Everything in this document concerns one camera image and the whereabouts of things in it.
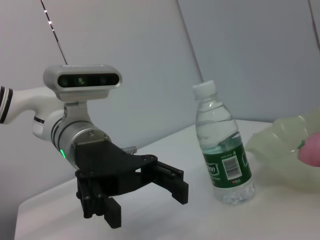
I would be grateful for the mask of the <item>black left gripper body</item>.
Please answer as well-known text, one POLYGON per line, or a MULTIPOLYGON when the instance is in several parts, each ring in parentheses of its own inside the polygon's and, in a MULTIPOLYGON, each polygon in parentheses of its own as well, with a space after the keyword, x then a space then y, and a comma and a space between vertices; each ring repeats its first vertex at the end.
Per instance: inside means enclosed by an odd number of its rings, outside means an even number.
POLYGON ((155 155, 133 155, 110 141, 82 143, 75 147, 75 163, 80 180, 97 181, 107 196, 134 192, 155 179, 155 155))

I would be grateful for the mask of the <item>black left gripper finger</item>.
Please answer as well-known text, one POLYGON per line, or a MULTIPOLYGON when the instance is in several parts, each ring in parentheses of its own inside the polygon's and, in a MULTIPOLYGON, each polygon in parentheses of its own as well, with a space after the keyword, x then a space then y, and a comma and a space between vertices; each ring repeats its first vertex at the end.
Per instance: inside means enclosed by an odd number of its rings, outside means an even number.
POLYGON ((155 161, 140 169, 136 173, 141 178, 142 184, 153 183, 166 189, 180 204, 189 201, 189 185, 184 181, 184 171, 160 161, 155 161))
POLYGON ((81 202, 83 217, 103 216, 112 229, 122 226, 122 208, 104 193, 101 184, 95 179, 77 179, 77 198, 81 202))

